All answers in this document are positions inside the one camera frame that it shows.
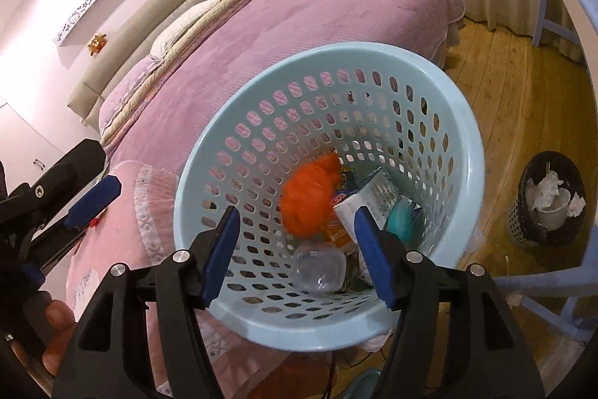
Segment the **person's hand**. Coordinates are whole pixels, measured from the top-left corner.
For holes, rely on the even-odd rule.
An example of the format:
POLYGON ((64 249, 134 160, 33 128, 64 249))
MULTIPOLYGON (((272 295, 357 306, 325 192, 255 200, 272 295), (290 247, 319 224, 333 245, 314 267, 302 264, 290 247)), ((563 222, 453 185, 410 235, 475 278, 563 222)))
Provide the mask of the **person's hand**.
POLYGON ((54 299, 48 292, 39 292, 27 302, 27 317, 40 325, 46 345, 41 360, 31 359, 23 346, 14 339, 6 339, 21 366, 35 379, 56 376, 60 363, 75 331, 77 322, 71 308, 63 301, 54 299))

